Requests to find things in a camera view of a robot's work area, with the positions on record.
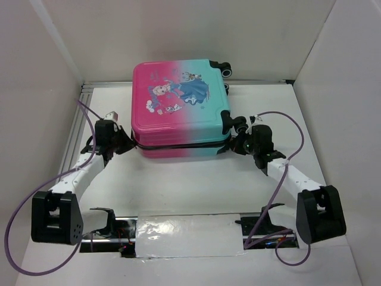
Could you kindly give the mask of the pink hard-shell suitcase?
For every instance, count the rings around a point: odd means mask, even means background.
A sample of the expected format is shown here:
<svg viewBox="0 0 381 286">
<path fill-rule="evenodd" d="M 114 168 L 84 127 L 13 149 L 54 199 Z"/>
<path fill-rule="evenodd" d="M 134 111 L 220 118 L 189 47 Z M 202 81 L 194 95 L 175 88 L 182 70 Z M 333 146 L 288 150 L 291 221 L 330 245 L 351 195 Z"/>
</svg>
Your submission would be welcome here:
<svg viewBox="0 0 381 286">
<path fill-rule="evenodd" d="M 156 61 L 133 70 L 132 139 L 147 158 L 215 156 L 230 149 L 232 132 L 246 132 L 232 117 L 225 78 L 228 62 Z"/>
</svg>

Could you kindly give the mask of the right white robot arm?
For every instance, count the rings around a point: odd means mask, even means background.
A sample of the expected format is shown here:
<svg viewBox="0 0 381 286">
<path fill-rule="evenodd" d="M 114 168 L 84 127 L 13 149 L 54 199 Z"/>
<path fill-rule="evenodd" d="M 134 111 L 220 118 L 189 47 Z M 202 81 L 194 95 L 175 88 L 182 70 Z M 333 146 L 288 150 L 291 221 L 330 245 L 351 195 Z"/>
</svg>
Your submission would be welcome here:
<svg viewBox="0 0 381 286">
<path fill-rule="evenodd" d="M 254 125 L 251 131 L 240 130 L 230 148 L 241 155 L 251 155 L 256 167 L 277 181 L 277 187 L 252 230 L 245 247 L 255 245 L 252 236 L 261 227 L 267 234 L 283 227 L 306 245 L 346 234 L 346 222 L 338 190 L 323 186 L 290 164 L 291 158 L 274 149 L 272 130 Z"/>
</svg>

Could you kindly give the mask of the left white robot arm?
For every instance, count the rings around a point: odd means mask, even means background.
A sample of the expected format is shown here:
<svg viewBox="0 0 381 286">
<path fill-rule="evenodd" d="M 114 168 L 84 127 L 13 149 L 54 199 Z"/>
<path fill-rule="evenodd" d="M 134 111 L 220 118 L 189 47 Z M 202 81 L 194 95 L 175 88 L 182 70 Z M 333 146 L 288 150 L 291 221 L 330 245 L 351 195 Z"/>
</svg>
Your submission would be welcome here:
<svg viewBox="0 0 381 286">
<path fill-rule="evenodd" d="M 113 209 L 94 207 L 80 211 L 80 199 L 96 176 L 114 155 L 135 147 L 112 111 L 97 120 L 92 135 L 81 150 L 73 171 L 49 191 L 38 191 L 32 198 L 31 238 L 36 243 L 75 245 L 83 236 L 98 232 L 105 238 L 117 232 Z"/>
</svg>

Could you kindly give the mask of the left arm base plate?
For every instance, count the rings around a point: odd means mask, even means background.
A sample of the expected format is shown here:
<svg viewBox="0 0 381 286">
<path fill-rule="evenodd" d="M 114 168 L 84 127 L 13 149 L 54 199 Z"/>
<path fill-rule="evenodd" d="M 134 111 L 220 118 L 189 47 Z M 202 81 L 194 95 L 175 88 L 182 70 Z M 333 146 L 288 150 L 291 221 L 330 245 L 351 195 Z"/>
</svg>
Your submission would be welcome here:
<svg viewBox="0 0 381 286">
<path fill-rule="evenodd" d="M 114 253 L 123 258 L 135 258 L 137 222 L 137 217 L 117 217 L 115 230 L 110 234 L 99 231 L 87 234 L 82 239 L 80 253 Z"/>
</svg>

